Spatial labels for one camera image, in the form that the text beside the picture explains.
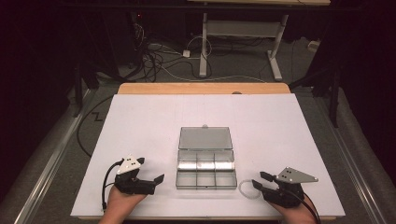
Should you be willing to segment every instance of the white tabletop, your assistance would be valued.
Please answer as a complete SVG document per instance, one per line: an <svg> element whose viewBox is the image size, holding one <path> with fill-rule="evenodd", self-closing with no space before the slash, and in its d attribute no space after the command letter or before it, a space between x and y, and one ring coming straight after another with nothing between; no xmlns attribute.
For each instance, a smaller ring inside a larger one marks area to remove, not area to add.
<svg viewBox="0 0 396 224"><path fill-rule="evenodd" d="M238 184L279 174L286 166L318 178L302 184L322 217L341 217L344 209L294 94L115 95L71 216L100 217L101 190L107 169L133 154L146 158L138 178L165 174L155 194L130 218L280 218L262 196L255 200L233 190L176 188L181 127L229 127ZM114 181L114 169L108 183ZM242 190L256 194L250 184Z"/></svg>

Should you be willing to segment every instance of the open lid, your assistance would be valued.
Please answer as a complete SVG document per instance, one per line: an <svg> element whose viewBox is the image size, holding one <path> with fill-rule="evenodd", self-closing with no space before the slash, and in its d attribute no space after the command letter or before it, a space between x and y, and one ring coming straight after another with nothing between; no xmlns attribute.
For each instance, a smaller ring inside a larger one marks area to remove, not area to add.
<svg viewBox="0 0 396 224"><path fill-rule="evenodd" d="M179 149L233 149L228 127L181 128Z"/></svg>

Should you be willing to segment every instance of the cable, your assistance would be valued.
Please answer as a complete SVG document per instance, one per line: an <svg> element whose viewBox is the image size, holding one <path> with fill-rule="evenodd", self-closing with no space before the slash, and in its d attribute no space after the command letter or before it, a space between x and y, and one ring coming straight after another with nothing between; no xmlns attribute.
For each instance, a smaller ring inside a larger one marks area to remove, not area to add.
<svg viewBox="0 0 396 224"><path fill-rule="evenodd" d="M318 210L317 208L314 206L314 203L312 202L312 200L308 197L308 195L306 193L304 193L304 195L309 199L309 201L312 203L312 205L314 206L315 212L314 210L312 210L311 206L309 206L309 204L307 204L304 200L302 200L301 198L299 198L295 193L287 190L287 189L283 189L283 191L285 191L286 193L288 193L289 195L295 197L297 200L299 200L308 210L309 212L312 214L312 216L314 217L315 221L317 224L320 224L320 218L319 218L319 214L318 214Z"/></svg>
<svg viewBox="0 0 396 224"><path fill-rule="evenodd" d="M121 161L117 161L114 164L112 164L110 166L110 168L108 168L107 173L105 175L105 180L103 181L103 186L102 186L102 208L103 208L103 212L105 212L106 209L107 209L107 203L105 201L105 189L106 189L107 186L109 186L109 185L106 184L108 175L110 174L111 170L113 170L114 167L116 167L118 165L121 165L122 162L123 162L123 159Z"/></svg>
<svg viewBox="0 0 396 224"><path fill-rule="evenodd" d="M79 130L81 129L82 124L84 123L84 120L91 114L91 112L98 107L99 105L101 105L102 103L104 103L105 101L109 100L113 98L113 96L109 96L107 98L105 98L104 100L102 100L101 102L99 102L99 104L97 104L96 106L94 106L85 116L84 118L82 118L81 122L79 123L77 130L76 130L76 136L77 136L77 141L78 144L81 148L81 150L88 156L88 157L92 157L92 155L85 149L85 147L81 144L81 139L79 138Z"/></svg>

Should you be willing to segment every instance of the floor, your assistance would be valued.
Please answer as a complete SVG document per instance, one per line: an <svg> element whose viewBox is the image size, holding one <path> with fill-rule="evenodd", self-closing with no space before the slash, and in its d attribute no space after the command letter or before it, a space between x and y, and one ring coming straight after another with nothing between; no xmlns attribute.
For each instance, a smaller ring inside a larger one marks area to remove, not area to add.
<svg viewBox="0 0 396 224"><path fill-rule="evenodd" d="M150 48L156 49L155 52L161 55L156 60L172 61L163 63L163 70L155 76L156 82L275 82L265 56L265 51L271 48L272 43L271 39L213 39L213 49L208 57L210 77L206 79L194 77L198 74L198 60L179 59L181 51L178 49L176 52L170 44L153 44ZM276 58L283 82L289 84L304 76L315 56L314 52L306 48L308 43L308 40L302 38L292 43L281 44ZM191 58L199 57L199 50L193 46L191 45ZM122 74L128 74L130 71L127 65L120 67ZM142 72L135 77L138 78L138 82L154 79L152 71L148 76L144 78ZM106 98L115 94L120 85L104 74L98 74L98 78L100 88L86 91L84 97L85 106L82 114L87 116L73 116L76 105L73 104L73 94L70 95L69 109L26 163L14 188L1 204L1 223L14 223L20 213L18 223L97 223L97 220L70 217L70 212L90 162L87 154L93 152L106 119L111 102ZM396 220L395 188L362 135L359 123L349 110L347 98L342 90L337 129L334 129L327 117L327 97L314 98L309 87L296 88L292 92L297 96L308 127L346 211L345 217L325 223L391 223Z"/></svg>

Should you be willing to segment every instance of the wooden desk top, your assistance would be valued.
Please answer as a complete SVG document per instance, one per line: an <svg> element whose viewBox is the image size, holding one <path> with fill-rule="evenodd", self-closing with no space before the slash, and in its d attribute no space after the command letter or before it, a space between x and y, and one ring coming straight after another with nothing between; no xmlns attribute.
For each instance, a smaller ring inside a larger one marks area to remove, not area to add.
<svg viewBox="0 0 396 224"><path fill-rule="evenodd" d="M192 2L207 3L241 3L241 4L268 4L268 5L307 5L328 6L330 0L189 0Z"/></svg>
<svg viewBox="0 0 396 224"><path fill-rule="evenodd" d="M118 94L280 94L285 83L124 83Z"/></svg>

